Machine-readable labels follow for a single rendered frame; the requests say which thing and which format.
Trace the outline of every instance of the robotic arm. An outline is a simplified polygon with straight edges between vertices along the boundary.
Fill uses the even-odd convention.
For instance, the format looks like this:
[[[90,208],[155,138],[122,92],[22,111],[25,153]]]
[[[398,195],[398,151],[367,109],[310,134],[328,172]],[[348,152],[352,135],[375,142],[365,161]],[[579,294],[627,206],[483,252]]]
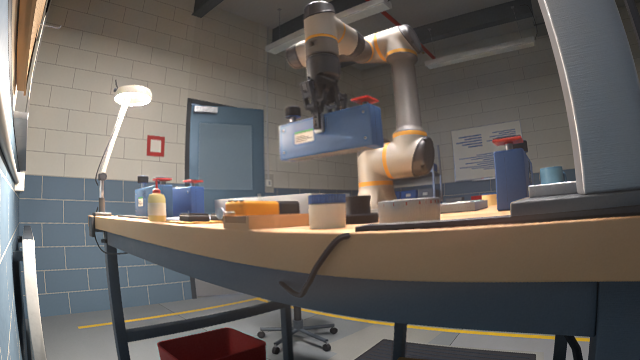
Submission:
[[[346,107],[340,94],[340,63],[389,63],[393,73],[396,131],[384,147],[358,154],[358,195],[371,195],[371,208],[395,199],[393,179],[427,175],[433,166],[433,141],[420,121],[415,63],[421,43],[408,25],[363,37],[335,16],[326,1],[313,1],[304,10],[305,40],[286,51],[289,65],[306,67],[302,93],[314,114],[316,133],[324,131],[322,113]]]

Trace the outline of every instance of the floor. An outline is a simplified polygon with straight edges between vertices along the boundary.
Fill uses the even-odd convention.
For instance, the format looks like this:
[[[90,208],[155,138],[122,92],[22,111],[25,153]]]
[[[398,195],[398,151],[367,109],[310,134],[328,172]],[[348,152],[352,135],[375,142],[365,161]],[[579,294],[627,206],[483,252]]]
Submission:
[[[125,309],[126,319],[140,319],[154,317],[136,322],[130,322],[127,327],[146,326],[151,324],[170,322],[176,319],[187,319],[217,312],[239,309],[259,303],[248,295],[221,295],[195,300],[185,300],[172,303],[141,306]],[[197,309],[226,305],[215,309],[188,312]],[[329,339],[331,351],[324,352],[314,344],[313,339],[294,337],[294,354],[296,360],[351,360],[373,347],[380,340],[393,339],[393,327],[370,324],[364,321],[351,321],[338,317],[317,315],[303,312],[302,317],[306,325],[334,323],[338,333],[333,335],[328,330],[318,333]],[[85,360],[85,359],[115,359],[115,344],[113,329],[110,325],[94,326],[79,329],[80,326],[109,323],[109,311],[98,311],[82,314],[51,316],[42,319],[45,346],[48,360]],[[157,343],[185,335],[195,334],[221,327],[231,327],[251,336],[257,336],[260,326],[278,326],[280,312],[274,311],[249,319],[234,321],[221,326],[209,327],[181,333],[172,336],[138,341],[129,344],[132,359],[159,359]],[[267,358],[282,359],[282,353],[271,353],[272,343],[280,338],[280,333],[267,333]],[[535,339],[512,336],[489,336],[469,334],[465,331],[429,331],[409,329],[409,342],[453,346],[471,349],[486,349],[496,351],[522,352],[536,354],[537,360],[551,360],[553,357],[553,340]],[[588,358],[588,342],[581,341],[583,357]]]

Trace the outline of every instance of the workbench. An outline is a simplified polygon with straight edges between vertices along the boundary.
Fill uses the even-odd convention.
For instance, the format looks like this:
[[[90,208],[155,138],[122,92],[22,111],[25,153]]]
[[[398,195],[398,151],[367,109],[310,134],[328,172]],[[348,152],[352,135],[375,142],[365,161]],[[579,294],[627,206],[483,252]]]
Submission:
[[[442,219],[508,215],[495,208]],[[441,229],[355,232],[295,227],[225,230],[221,223],[152,223],[97,217],[107,250],[116,249],[282,309],[284,358],[292,359],[288,305],[396,324],[590,337],[589,359],[640,358],[640,217]],[[349,233],[298,298],[328,244]],[[128,359],[117,256],[106,256],[120,359]]]

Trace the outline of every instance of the ceiling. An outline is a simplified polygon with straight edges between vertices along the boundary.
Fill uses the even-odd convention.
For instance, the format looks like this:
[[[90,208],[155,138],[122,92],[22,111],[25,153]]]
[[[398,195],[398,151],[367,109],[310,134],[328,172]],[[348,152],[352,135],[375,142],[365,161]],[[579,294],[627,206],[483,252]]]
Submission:
[[[278,8],[281,22],[285,23],[302,15],[304,7],[311,0],[225,0],[217,8],[253,22],[266,25],[269,29],[278,26]],[[389,14],[402,24],[418,27],[448,19],[468,12],[484,9],[510,0],[393,0]],[[390,22],[378,14],[352,24],[363,35],[386,29]]]

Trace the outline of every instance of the red picture frame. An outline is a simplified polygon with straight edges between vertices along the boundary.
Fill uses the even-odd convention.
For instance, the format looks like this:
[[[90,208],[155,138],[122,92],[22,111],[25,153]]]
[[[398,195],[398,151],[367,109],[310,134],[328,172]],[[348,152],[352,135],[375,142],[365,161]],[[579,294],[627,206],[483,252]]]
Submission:
[[[160,141],[160,152],[151,151],[151,141]],[[147,156],[164,157],[164,136],[147,136]]]

